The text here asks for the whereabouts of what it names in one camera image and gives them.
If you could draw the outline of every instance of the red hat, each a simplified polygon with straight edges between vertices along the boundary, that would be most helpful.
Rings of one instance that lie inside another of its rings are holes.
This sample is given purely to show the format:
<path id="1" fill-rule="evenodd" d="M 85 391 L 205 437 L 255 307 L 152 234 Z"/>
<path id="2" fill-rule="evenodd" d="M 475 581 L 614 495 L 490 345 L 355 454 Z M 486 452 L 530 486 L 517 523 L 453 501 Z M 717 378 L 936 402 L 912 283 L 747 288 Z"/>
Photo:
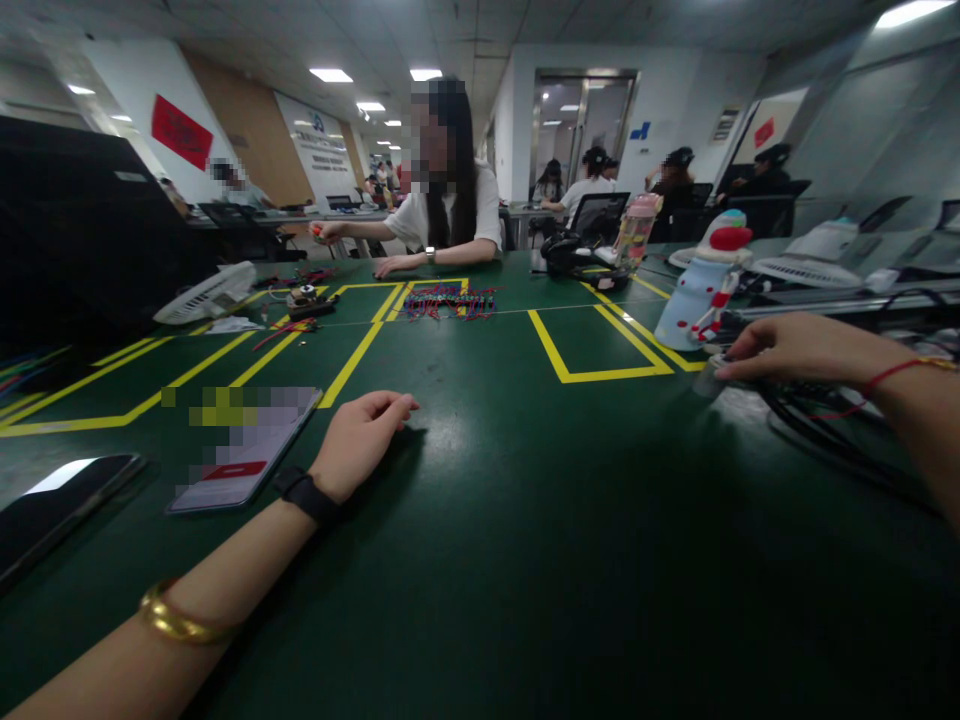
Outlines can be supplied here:
<path id="1" fill-rule="evenodd" d="M 753 239 L 750 228 L 720 228 L 710 236 L 710 247 L 714 250 L 734 252 L 746 247 Z"/>

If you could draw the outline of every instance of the person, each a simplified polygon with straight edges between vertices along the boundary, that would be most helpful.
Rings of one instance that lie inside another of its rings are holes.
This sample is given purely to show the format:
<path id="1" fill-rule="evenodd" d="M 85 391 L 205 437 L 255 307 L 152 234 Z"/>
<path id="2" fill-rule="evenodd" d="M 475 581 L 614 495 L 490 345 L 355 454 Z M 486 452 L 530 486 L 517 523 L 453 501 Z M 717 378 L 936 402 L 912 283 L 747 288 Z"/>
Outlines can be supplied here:
<path id="1" fill-rule="evenodd" d="M 570 219 L 567 221 L 567 227 L 572 227 L 573 218 L 577 214 L 577 208 L 580 207 L 580 200 L 583 199 L 584 195 L 613 192 L 613 185 L 603 177 L 603 166 L 606 162 L 606 150 L 602 147 L 590 148 L 584 153 L 581 160 L 587 177 L 571 185 L 560 202 L 544 200 L 540 203 L 540 206 L 544 210 L 551 210 L 555 213 L 569 213 Z"/>
<path id="2" fill-rule="evenodd" d="M 693 150 L 681 147 L 667 155 L 660 164 L 660 180 L 650 192 L 663 197 L 663 207 L 657 214 L 657 220 L 650 231 L 649 242 L 670 242 L 670 219 L 677 208 L 693 207 L 693 176 L 690 174 L 690 163 L 694 159 Z"/>
<path id="3" fill-rule="evenodd" d="M 730 189 L 717 197 L 722 203 L 731 197 L 757 197 L 761 195 L 779 195 L 783 186 L 790 182 L 790 175 L 783 169 L 790 159 L 790 145 L 777 143 L 753 158 L 753 177 L 749 180 L 737 178 L 730 183 Z"/>
<path id="4" fill-rule="evenodd" d="M 490 166 L 475 160 L 470 101 L 463 82 L 444 76 L 413 95 L 421 157 L 413 192 L 383 222 L 317 222 L 318 242 L 398 238 L 414 254 L 378 261 L 378 279 L 426 263 L 473 265 L 500 254 L 500 191 Z"/>
<path id="5" fill-rule="evenodd" d="M 533 196 L 530 198 L 533 202 L 548 200 L 549 202 L 560 202 L 563 197 L 563 182 L 560 180 L 562 169 L 560 161 L 554 158 L 547 163 L 543 175 L 539 177 L 533 186 Z"/>
<path id="6" fill-rule="evenodd" d="M 603 176 L 613 185 L 613 191 L 617 191 L 617 175 L 620 174 L 620 161 L 613 158 L 607 158 L 603 164 Z"/>
<path id="7" fill-rule="evenodd" d="M 344 403 L 330 421 L 305 482 L 312 481 L 329 500 L 343 505 L 419 408 L 411 395 L 387 390 Z M 298 505 L 278 499 L 160 593 L 160 599 L 178 619 L 199 623 L 210 631 L 204 633 L 207 639 L 214 639 L 218 631 L 238 628 L 250 616 L 319 527 Z M 138 612 L 7 717 L 177 718 L 228 646 L 229 638 L 208 644 L 178 640 Z"/>
<path id="8" fill-rule="evenodd" d="M 275 210 L 277 208 L 267 194 L 249 180 L 241 180 L 237 171 L 225 160 L 215 160 L 210 164 L 213 177 L 224 183 L 222 201 L 235 205 L 247 205 L 256 210 Z"/>
<path id="9" fill-rule="evenodd" d="M 931 494 L 960 535 L 960 376 L 888 338 L 819 315 L 758 320 L 727 351 L 720 380 L 805 380 L 871 387 L 870 401 L 903 441 Z M 895 370 L 884 377 L 885 373 Z"/>
<path id="10" fill-rule="evenodd" d="M 173 206 L 177 209 L 177 212 L 180 213 L 180 216 L 185 218 L 190 217 L 190 205 L 183 199 L 183 195 L 177 190 L 177 186 L 173 184 L 173 180 L 170 178 L 160 178 L 160 187 L 163 188 L 167 199 L 173 203 Z"/>

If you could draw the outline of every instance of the gold bangle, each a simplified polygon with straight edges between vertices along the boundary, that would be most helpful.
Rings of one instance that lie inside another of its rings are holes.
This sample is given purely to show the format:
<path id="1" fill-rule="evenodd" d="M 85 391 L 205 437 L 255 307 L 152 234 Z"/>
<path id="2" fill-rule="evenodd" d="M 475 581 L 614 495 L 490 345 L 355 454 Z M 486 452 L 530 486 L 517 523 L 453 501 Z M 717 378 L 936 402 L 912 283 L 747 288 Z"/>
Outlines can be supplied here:
<path id="1" fill-rule="evenodd" d="M 184 617 L 163 601 L 163 594 L 177 581 L 163 580 L 147 590 L 140 600 L 140 616 L 161 634 L 190 645 L 214 645 L 229 640 L 240 626 L 212 628 Z"/>

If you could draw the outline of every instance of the wristwatch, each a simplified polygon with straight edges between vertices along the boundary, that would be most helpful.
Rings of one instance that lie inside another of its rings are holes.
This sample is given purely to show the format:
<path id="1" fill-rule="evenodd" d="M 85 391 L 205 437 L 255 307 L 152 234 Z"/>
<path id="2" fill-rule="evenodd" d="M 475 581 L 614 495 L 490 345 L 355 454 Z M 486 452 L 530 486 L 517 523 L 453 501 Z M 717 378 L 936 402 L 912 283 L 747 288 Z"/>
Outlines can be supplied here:
<path id="1" fill-rule="evenodd" d="M 313 476 L 296 465 L 283 468 L 273 480 L 280 496 L 293 503 L 321 525 L 332 525 L 340 517 L 340 506 L 313 484 Z"/>

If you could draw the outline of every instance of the phone screen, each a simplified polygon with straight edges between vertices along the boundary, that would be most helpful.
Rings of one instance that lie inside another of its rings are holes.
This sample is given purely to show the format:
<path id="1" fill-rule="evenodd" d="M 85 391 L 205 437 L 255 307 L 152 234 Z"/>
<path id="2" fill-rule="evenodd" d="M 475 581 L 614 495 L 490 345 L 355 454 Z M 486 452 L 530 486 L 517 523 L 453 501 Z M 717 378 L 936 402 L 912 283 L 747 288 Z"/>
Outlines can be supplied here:
<path id="1" fill-rule="evenodd" d="M 4 508 L 0 512 L 0 582 L 38 560 L 143 464 L 139 455 L 74 460 Z"/>

